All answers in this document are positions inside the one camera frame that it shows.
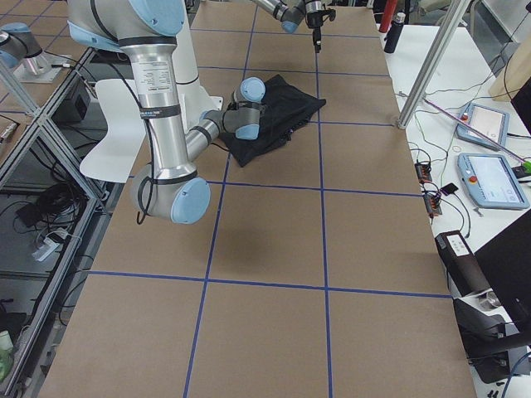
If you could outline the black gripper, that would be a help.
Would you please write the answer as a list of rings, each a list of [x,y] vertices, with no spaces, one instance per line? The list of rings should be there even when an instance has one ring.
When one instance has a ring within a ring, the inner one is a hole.
[[[314,41],[314,50],[321,51],[321,27],[324,25],[324,11],[315,11],[306,13],[306,24],[312,30]]]

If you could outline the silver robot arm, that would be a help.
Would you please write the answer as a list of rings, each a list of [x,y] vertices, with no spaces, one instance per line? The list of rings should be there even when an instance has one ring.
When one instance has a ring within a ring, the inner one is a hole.
[[[287,33],[294,33],[301,22],[312,31],[314,52],[319,54],[322,45],[321,28],[326,19],[335,19],[336,11],[327,8],[322,1],[297,1],[295,5],[288,5],[281,0],[254,0],[253,3],[279,21],[282,29]]]
[[[70,1],[71,37],[95,49],[124,53],[132,66],[131,95],[149,137],[151,161],[134,178],[137,222],[146,216],[193,224],[211,199],[194,159],[220,133],[254,140],[259,135],[264,82],[243,80],[227,110],[202,113],[185,130],[173,68],[177,35],[188,18],[180,1]]]

